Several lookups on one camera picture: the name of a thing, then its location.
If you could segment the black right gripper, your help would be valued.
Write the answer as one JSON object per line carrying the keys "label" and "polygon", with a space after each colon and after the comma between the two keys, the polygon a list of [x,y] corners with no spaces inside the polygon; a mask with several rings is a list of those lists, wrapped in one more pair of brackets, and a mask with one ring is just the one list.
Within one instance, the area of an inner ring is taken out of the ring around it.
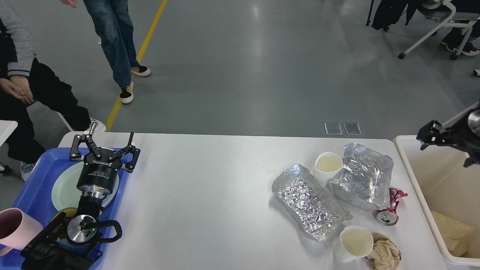
{"label": "black right gripper", "polygon": [[449,146],[468,153],[463,163],[467,168],[473,164],[480,164],[480,109],[469,109],[461,115],[451,126],[450,132],[438,121],[432,120],[425,124],[417,133],[416,139],[421,142],[420,150],[430,145]]}

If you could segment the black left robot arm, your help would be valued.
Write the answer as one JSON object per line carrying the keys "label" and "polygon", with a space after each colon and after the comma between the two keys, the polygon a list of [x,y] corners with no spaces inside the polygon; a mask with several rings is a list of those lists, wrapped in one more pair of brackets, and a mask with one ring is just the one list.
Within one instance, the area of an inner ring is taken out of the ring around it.
{"label": "black left robot arm", "polygon": [[119,171],[131,173],[141,151],[132,143],[134,133],[130,133],[124,148],[97,146],[93,140],[95,126],[76,135],[70,149],[70,160],[82,162],[76,183],[81,193],[76,212],[68,217],[65,210],[60,211],[26,245],[21,251],[22,270],[87,270],[103,255],[98,245],[122,237],[119,222],[101,220],[101,214],[107,197],[118,191]]}

